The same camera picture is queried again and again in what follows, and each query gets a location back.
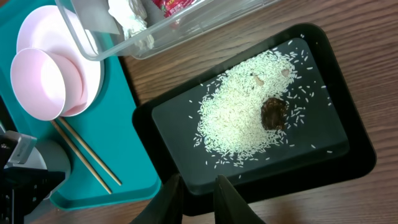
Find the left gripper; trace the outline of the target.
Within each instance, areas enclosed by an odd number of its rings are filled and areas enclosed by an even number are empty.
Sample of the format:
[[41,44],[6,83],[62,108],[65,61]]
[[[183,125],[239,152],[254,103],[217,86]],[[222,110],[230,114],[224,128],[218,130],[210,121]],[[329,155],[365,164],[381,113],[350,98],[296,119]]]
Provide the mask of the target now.
[[61,171],[23,167],[2,170],[1,223],[24,223],[24,217],[64,180]]

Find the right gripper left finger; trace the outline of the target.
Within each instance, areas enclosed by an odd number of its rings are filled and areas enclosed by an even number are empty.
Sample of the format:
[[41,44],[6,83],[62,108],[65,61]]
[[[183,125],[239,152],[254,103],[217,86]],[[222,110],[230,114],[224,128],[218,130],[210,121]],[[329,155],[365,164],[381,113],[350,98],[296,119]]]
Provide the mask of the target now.
[[181,224],[183,181],[174,174],[131,224]]

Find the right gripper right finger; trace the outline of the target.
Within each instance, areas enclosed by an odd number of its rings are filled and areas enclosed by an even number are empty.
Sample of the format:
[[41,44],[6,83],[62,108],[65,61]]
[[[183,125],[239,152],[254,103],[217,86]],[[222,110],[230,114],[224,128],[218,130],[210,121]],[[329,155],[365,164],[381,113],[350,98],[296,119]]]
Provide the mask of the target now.
[[213,208],[216,224],[265,224],[224,175],[216,178]]

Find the grey bowl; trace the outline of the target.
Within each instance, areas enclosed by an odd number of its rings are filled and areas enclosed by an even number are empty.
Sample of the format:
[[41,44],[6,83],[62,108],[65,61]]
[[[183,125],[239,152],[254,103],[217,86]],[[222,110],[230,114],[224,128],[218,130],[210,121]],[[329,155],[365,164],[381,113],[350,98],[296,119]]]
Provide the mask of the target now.
[[27,168],[65,173],[65,180],[58,184],[43,201],[25,217],[26,220],[33,221],[53,208],[50,197],[69,179],[71,165],[65,150],[55,141],[46,140],[37,142],[24,166]]

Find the pile of white rice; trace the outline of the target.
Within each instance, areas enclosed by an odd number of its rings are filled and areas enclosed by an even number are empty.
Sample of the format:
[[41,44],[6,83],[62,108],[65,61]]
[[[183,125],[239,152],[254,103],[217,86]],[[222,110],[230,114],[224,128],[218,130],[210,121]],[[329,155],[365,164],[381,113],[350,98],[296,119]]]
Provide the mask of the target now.
[[[302,37],[254,53],[199,86],[198,110],[188,115],[193,147],[205,153],[203,169],[241,177],[283,159],[307,161],[327,150],[335,130],[326,85]],[[265,130],[261,106],[269,98],[287,105],[285,128]]]

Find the small white dish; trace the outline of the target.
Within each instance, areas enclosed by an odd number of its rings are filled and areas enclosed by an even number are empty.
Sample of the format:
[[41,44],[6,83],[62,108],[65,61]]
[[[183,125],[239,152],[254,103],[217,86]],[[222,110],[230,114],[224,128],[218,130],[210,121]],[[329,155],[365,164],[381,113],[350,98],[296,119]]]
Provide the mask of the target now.
[[12,90],[19,104],[42,121],[53,120],[72,109],[83,94],[76,66],[54,53],[23,49],[13,58],[10,73]]

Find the brown food scrap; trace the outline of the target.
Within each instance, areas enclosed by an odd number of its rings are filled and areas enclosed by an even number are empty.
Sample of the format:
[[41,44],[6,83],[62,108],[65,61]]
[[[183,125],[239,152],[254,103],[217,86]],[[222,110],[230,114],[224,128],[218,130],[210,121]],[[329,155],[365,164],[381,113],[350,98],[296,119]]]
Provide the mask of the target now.
[[278,98],[269,98],[261,106],[261,123],[265,130],[282,130],[285,128],[284,115],[287,105]]

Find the large white plate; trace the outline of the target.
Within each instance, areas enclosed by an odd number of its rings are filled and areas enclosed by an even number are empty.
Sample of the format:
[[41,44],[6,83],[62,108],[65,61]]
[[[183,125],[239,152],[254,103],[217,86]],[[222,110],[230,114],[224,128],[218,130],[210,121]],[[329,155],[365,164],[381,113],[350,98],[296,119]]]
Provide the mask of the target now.
[[24,19],[17,36],[16,50],[20,52],[27,48],[63,56],[79,71],[83,84],[81,100],[62,116],[81,114],[94,102],[103,85],[103,63],[82,56],[57,6],[38,7]]

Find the white tissue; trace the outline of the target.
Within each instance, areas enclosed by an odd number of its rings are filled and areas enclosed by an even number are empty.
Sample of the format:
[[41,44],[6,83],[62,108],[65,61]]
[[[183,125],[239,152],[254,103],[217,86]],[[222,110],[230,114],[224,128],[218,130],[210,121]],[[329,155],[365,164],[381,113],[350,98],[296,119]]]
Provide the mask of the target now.
[[124,40],[147,29],[147,13],[141,0],[108,0],[108,12],[121,25]]

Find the red snack wrapper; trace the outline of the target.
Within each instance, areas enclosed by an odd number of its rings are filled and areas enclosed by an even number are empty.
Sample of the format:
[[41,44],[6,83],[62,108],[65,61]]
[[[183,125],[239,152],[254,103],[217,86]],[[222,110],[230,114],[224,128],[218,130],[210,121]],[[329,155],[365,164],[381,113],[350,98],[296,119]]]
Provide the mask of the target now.
[[194,0],[152,0],[164,13],[164,17],[172,16],[193,4]]

